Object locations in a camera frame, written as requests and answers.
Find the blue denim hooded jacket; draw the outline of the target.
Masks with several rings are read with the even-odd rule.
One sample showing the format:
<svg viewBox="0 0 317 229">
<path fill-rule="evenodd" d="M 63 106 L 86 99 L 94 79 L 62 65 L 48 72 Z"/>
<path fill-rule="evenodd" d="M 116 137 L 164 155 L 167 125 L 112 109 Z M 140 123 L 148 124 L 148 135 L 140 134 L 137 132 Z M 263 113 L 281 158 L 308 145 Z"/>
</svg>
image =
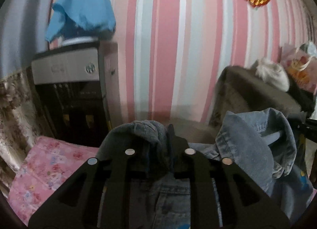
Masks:
<svg viewBox="0 0 317 229">
<path fill-rule="evenodd" d="M 188 228 L 190 183 L 173 175 L 171 140 L 200 140 L 189 147 L 210 160 L 233 160 L 280 207 L 291 223 L 305 212 L 313 198 L 306 173 L 304 148 L 297 127 L 300 117 L 285 117 L 268 108 L 260 112 L 227 112 L 216 136 L 178 121 L 173 126 L 156 121 L 134 121 L 114 128 L 96 157 L 106 160 L 115 151 L 134 149 L 145 157 L 146 180 L 133 191 L 132 228 Z"/>
</svg>

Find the blue cloth cover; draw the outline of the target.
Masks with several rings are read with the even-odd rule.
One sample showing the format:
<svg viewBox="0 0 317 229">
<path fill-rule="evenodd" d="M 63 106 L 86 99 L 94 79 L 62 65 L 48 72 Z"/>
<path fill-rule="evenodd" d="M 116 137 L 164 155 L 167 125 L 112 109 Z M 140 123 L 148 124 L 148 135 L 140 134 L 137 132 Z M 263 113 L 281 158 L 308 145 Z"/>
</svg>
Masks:
<svg viewBox="0 0 317 229">
<path fill-rule="evenodd" d="M 62 37 L 104 37 L 109 39 L 116 29 L 111 0 L 56 0 L 45 40 Z"/>
</svg>

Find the pink floral bed sheet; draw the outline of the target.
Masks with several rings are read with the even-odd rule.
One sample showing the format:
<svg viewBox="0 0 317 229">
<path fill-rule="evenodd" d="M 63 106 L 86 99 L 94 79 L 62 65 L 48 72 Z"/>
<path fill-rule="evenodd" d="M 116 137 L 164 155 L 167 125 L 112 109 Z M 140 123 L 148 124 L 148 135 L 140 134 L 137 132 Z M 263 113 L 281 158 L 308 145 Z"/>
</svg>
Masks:
<svg viewBox="0 0 317 229">
<path fill-rule="evenodd" d="M 27 225 L 33 213 L 97 151 L 97 147 L 38 137 L 8 196 L 8 203 L 19 219 Z"/>
</svg>

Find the grey cabinet appliance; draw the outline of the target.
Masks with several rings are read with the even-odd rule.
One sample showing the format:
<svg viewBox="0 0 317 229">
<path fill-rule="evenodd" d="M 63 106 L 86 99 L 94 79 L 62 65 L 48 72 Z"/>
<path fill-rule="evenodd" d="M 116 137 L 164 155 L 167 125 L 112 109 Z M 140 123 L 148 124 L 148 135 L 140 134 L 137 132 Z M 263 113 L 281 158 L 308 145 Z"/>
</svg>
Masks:
<svg viewBox="0 0 317 229">
<path fill-rule="evenodd" d="M 122 124 L 115 42 L 79 43 L 41 52 L 31 62 L 31 70 L 56 139 L 99 147 Z"/>
</svg>

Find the black garment on sofa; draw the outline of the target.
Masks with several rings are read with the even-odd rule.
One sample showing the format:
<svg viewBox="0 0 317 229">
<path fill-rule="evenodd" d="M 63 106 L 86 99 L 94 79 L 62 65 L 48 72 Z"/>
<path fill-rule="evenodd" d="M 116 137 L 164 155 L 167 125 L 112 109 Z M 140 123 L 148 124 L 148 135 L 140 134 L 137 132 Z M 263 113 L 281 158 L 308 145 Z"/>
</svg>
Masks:
<svg viewBox="0 0 317 229">
<path fill-rule="evenodd" d="M 290 87 L 288 94 L 301 106 L 301 110 L 311 114 L 314 111 L 315 102 L 311 92 L 301 89 L 292 77 L 289 77 Z"/>
</svg>

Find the floral patterned curtain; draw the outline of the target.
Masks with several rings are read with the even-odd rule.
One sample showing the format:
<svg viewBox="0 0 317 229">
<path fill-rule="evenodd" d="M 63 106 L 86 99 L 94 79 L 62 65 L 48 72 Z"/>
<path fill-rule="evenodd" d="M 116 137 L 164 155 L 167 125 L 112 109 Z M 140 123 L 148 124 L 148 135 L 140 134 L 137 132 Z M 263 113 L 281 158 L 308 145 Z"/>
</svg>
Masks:
<svg viewBox="0 0 317 229">
<path fill-rule="evenodd" d="M 27 73 L 20 70 L 1 79 L 1 184 L 7 189 L 38 135 Z"/>
</svg>

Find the dark brown covered sofa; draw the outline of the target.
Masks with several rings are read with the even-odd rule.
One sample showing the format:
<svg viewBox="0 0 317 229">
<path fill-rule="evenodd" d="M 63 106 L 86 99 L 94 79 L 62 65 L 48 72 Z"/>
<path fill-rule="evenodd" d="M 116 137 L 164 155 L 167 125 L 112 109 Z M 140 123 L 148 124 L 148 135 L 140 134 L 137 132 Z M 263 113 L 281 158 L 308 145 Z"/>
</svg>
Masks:
<svg viewBox="0 0 317 229">
<path fill-rule="evenodd" d="M 287 92 L 266 84 L 254 69 L 228 66 L 220 75 L 209 125 L 219 128 L 227 111 L 246 113 L 274 108 L 285 116 L 303 112 Z"/>
</svg>

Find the white folded garment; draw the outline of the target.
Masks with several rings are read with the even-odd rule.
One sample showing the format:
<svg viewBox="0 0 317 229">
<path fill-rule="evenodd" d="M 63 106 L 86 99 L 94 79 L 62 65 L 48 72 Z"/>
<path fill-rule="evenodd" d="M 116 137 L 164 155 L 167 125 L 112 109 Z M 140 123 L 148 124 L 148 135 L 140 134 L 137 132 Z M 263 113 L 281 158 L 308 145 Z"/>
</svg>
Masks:
<svg viewBox="0 0 317 229">
<path fill-rule="evenodd" d="M 266 84 L 271 85 L 283 92 L 290 89 L 290 80 L 285 69 L 278 63 L 267 59 L 259 58 L 252 66 L 255 75 L 262 79 Z"/>
</svg>

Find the floral paper gift bag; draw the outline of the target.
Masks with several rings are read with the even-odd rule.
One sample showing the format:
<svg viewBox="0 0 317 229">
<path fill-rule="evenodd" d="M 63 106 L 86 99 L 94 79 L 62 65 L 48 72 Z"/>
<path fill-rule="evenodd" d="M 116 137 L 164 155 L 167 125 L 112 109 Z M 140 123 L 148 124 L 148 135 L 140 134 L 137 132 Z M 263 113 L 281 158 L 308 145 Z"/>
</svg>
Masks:
<svg viewBox="0 0 317 229">
<path fill-rule="evenodd" d="M 301 89 L 316 94 L 316 46 L 313 42 L 303 46 L 304 50 L 283 45 L 280 64 Z"/>
</svg>

